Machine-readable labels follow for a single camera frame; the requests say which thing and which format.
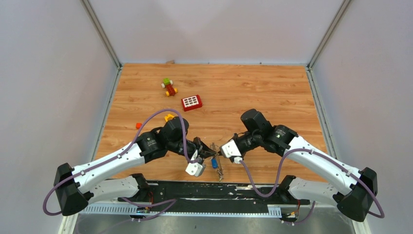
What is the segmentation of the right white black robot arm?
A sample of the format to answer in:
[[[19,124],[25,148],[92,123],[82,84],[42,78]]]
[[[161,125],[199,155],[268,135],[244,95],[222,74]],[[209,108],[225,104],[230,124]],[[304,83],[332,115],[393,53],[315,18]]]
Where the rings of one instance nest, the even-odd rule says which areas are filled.
[[[220,147],[221,154],[231,162],[244,165],[244,156],[257,147],[295,161],[323,177],[326,182],[316,182],[288,175],[279,182],[281,166],[278,167],[274,187],[267,194],[258,190],[250,172],[248,178],[253,190],[261,197],[270,197],[278,193],[280,201],[291,203],[293,200],[312,200],[335,205],[346,217],[363,222],[373,203],[379,209],[377,217],[383,218],[384,212],[376,198],[377,174],[366,167],[360,170],[347,165],[317,149],[297,132],[284,125],[271,125],[263,114],[250,109],[241,115],[241,121],[247,131],[241,136],[234,136]]]

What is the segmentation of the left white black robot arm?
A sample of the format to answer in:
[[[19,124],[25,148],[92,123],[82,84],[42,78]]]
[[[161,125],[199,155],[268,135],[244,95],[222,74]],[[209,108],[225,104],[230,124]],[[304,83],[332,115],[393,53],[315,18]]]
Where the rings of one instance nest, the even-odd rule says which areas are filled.
[[[147,164],[164,157],[167,152],[188,156],[186,168],[189,175],[200,176],[205,168],[204,160],[216,152],[200,138],[188,140],[189,123],[178,117],[149,132],[141,133],[121,149],[98,160],[78,166],[61,164],[56,170],[54,186],[60,206],[59,214],[74,215],[88,205],[111,198],[134,198],[144,201],[149,196],[149,187],[142,174],[133,174],[123,179],[112,176],[131,167]]]

